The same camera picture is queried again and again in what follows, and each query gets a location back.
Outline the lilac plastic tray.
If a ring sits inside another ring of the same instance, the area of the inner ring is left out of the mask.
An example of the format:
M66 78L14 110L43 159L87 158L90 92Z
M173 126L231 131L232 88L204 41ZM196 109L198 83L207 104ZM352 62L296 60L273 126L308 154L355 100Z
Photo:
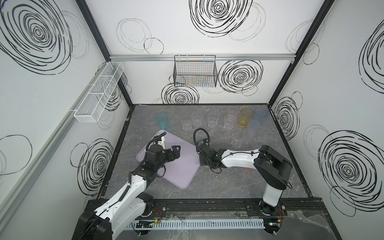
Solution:
M146 181L143 188L148 188L154 179L160 177L180 189L186 189L200 167L200 160L199 155L196 152L196 147L165 130L157 131L155 136L162 133L166 133L164 136L164 147L166 149L171 149L172 146L180 146L180 157L172 162L166 163L164 168L160 168L158 173L154 175L152 179Z

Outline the teal plastic cup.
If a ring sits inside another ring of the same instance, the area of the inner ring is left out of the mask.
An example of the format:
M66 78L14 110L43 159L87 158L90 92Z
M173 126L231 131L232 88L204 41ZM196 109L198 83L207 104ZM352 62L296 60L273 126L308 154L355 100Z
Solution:
M156 121L161 130L167 130L170 126L169 116L165 113L158 114Z

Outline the yellow plastic cup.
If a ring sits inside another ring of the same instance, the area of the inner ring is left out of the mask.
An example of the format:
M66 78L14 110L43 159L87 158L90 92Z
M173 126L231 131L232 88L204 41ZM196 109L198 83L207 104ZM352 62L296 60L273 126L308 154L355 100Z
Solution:
M240 110L238 125L240 128L246 128L250 120L254 115L254 111L251 108L243 107Z

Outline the blue plastic cup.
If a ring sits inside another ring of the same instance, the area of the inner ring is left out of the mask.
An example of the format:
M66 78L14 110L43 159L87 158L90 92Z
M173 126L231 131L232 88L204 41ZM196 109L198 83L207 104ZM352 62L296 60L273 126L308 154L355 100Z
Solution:
M264 108L257 108L255 109L254 114L255 119L262 124L268 115L268 111Z

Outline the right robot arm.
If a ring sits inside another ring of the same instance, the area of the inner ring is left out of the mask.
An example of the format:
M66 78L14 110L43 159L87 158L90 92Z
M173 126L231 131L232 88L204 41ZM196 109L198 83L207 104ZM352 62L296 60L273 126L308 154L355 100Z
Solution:
M260 211L266 216L277 211L283 191L292 187L289 184L292 162L268 145L251 151L216 151L203 142L196 146L196 150L203 165L212 170L235 167L257 170L266 181L263 198L259 203Z

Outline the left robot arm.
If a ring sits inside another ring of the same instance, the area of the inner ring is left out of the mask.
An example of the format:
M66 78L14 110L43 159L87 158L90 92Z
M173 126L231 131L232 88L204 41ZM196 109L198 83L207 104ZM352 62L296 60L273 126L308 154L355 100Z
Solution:
M73 240L115 240L137 217L152 213L153 197L145 193L166 163L180 157L181 147L165 149L153 144L145 157L130 172L128 182L95 210L85 210L77 222Z

